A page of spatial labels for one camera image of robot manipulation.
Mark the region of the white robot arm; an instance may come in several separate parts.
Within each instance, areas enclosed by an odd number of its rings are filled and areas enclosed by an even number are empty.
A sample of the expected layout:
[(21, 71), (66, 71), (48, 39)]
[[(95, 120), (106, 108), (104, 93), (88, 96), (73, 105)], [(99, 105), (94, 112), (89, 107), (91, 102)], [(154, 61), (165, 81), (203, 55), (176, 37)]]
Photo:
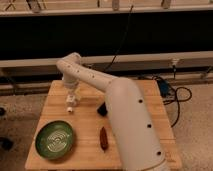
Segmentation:
[(132, 79), (86, 68), (81, 56), (71, 53), (56, 63), (67, 88), (81, 80), (105, 93), (108, 119), (125, 171), (171, 171), (144, 94)]

